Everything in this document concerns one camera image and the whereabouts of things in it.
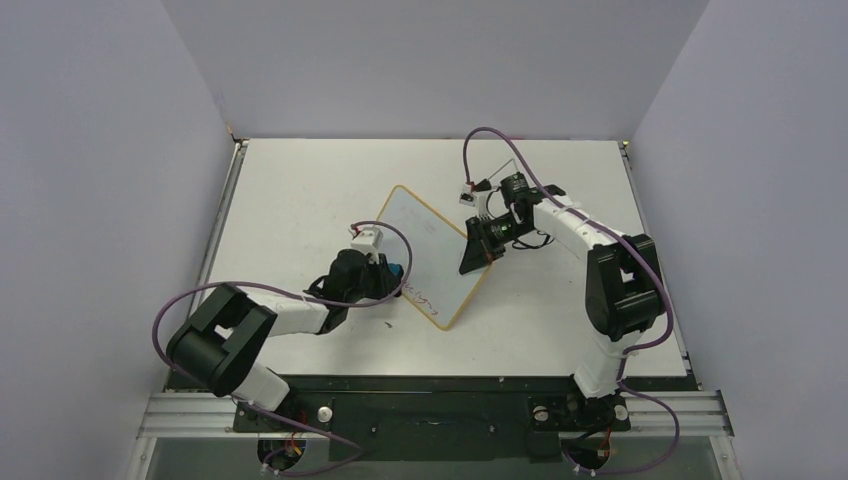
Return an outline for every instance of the screw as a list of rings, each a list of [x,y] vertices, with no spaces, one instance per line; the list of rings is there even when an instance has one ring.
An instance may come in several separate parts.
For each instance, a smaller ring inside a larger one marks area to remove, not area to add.
[[[533,409],[533,418],[536,419],[537,422],[546,421],[548,419],[548,409],[539,405]]]
[[[330,407],[321,407],[318,409],[318,421],[327,423],[333,418],[333,410]]]
[[[617,420],[627,420],[628,413],[627,408],[625,408],[624,405],[616,405],[613,410],[615,410],[615,418]]]

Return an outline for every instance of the glass panel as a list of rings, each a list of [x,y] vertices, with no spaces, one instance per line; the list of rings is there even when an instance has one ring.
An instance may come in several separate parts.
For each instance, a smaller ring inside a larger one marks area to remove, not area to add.
[[[609,468],[634,467],[650,462],[665,452],[668,438],[615,438]],[[296,470],[315,468],[326,463],[324,440],[312,441]],[[256,440],[252,439],[160,439],[148,480],[216,480],[274,478],[269,472],[259,475]],[[324,473],[316,478],[329,479],[403,479],[443,478],[535,480],[573,478],[571,465],[530,463],[527,459],[500,459],[491,462],[367,462],[359,461]],[[581,475],[578,478],[589,478]],[[628,480],[686,478],[713,480],[721,476],[707,437],[684,437],[675,454],[664,464],[638,475],[609,476]]]

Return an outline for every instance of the whiteboard frame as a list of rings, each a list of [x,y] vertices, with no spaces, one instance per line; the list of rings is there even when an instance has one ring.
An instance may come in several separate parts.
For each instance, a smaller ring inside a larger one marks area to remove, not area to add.
[[[394,197],[395,192],[397,192],[398,190],[403,190],[403,191],[405,191],[406,193],[408,193],[408,194],[409,194],[412,198],[414,198],[415,200],[417,200],[417,201],[418,201],[418,203],[420,203],[421,205],[423,205],[423,206],[424,206],[424,208],[426,208],[427,210],[430,210],[431,212],[433,212],[433,213],[434,213],[437,217],[439,217],[439,219],[441,219],[441,220],[442,220],[445,224],[447,224],[449,227],[451,227],[451,228],[453,228],[454,230],[456,230],[456,232],[457,232],[457,233],[458,233],[458,234],[459,234],[462,238],[464,238],[464,239],[466,239],[466,240],[468,239],[468,235],[466,235],[466,234],[465,234],[465,232],[463,232],[462,230],[460,230],[460,229],[459,229],[459,227],[457,227],[457,226],[456,226],[456,225],[454,225],[454,224],[453,224],[450,220],[448,220],[447,218],[445,218],[445,217],[444,217],[444,215],[442,215],[441,213],[439,213],[439,212],[438,212],[438,210],[436,210],[435,208],[431,207],[431,206],[430,206],[427,202],[425,202],[425,201],[424,201],[424,199],[422,199],[421,197],[419,197],[418,195],[416,195],[416,194],[415,194],[412,190],[410,190],[410,189],[409,189],[406,185],[395,185],[395,186],[394,186],[394,188],[392,188],[392,191],[391,191],[391,192],[389,192],[389,196],[386,198],[386,202],[385,202],[385,203],[383,203],[383,207],[382,207],[382,208],[380,208],[380,213],[379,213],[379,214],[377,214],[377,220],[378,220],[378,221],[379,221],[379,220],[383,217],[383,213],[385,213],[385,211],[386,211],[386,207],[388,207],[388,206],[389,206],[389,202],[391,202],[391,201],[392,201],[392,198]],[[435,325],[435,326],[436,326],[436,328],[438,328],[439,330],[441,330],[441,331],[443,331],[443,332],[447,332],[448,330],[450,330],[450,329],[451,329],[451,327],[453,327],[454,322],[456,322],[456,320],[459,318],[460,314],[462,314],[462,311],[463,311],[463,310],[465,310],[465,307],[466,307],[466,306],[468,306],[468,302],[470,302],[470,301],[471,301],[471,299],[474,297],[474,294],[475,294],[475,293],[477,293],[477,290],[480,288],[480,285],[482,285],[482,284],[483,284],[483,281],[484,281],[484,280],[486,280],[486,277],[489,275],[489,272],[491,271],[491,267],[492,267],[492,265],[491,265],[491,264],[486,265],[486,270],[484,270],[484,271],[483,271],[483,273],[482,273],[482,275],[480,276],[480,278],[479,278],[479,279],[477,279],[477,283],[475,283],[475,284],[474,284],[474,287],[472,287],[472,288],[471,288],[471,291],[468,293],[468,296],[467,296],[467,297],[465,297],[465,300],[463,300],[463,301],[462,301],[462,304],[461,304],[461,305],[459,306],[459,308],[456,310],[456,313],[454,313],[453,317],[451,317],[451,319],[448,321],[447,325],[444,325],[444,326],[443,326],[443,325],[441,325],[441,324],[439,324],[439,322],[437,322],[437,321],[436,321],[436,320],[435,320],[435,319],[434,319],[431,315],[429,315],[429,314],[428,314],[428,313],[427,313],[427,312],[426,312],[423,308],[421,308],[421,307],[418,305],[418,303],[414,302],[414,301],[412,300],[412,298],[410,298],[410,297],[409,297],[409,295],[406,293],[406,291],[404,291],[404,290],[402,289],[402,290],[401,290],[401,292],[402,292],[402,294],[403,294],[403,298],[405,298],[405,299],[406,299],[409,303],[411,303],[411,304],[412,304],[412,306],[413,306],[413,307],[415,307],[415,309],[416,309],[416,310],[418,310],[419,312],[421,312],[421,314],[422,314],[422,315],[424,315],[424,317],[426,317],[426,318],[427,318],[427,320],[430,320],[430,322],[432,322],[432,323],[433,323],[433,325]]]

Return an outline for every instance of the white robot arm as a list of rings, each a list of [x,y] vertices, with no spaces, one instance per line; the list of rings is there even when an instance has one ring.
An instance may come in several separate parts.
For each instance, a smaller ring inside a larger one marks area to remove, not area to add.
[[[256,362],[265,339],[329,333],[345,321],[348,305],[363,298],[381,300],[393,292],[399,296],[404,271],[379,253],[381,240],[378,228],[355,232],[350,248],[338,253],[329,273],[299,297],[218,286],[171,337],[166,355],[217,396],[232,394],[265,410],[278,410],[291,389]],[[276,321],[278,316],[285,320]]]
[[[594,326],[593,342],[574,380],[587,399],[613,395],[625,349],[636,345],[664,312],[663,303],[648,275],[616,239],[587,222],[589,214],[562,189],[548,185],[545,190],[562,206],[531,188],[521,173],[501,181],[500,191],[509,211],[496,218],[487,212],[466,221],[468,245],[459,272],[465,274],[494,262],[504,255],[507,243],[532,231],[550,235],[564,245],[587,265],[586,312]],[[609,230],[629,242],[654,272],[659,272],[656,249],[647,235],[629,237]]]

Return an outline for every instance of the bolt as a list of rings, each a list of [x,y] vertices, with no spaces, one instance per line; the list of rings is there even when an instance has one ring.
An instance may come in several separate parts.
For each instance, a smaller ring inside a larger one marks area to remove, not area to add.
[[[321,407],[318,409],[318,421],[327,423],[333,418],[333,410],[330,407]]]
[[[622,422],[627,420],[628,413],[624,405],[616,405],[613,410],[615,410],[615,418],[617,420],[621,420]]]

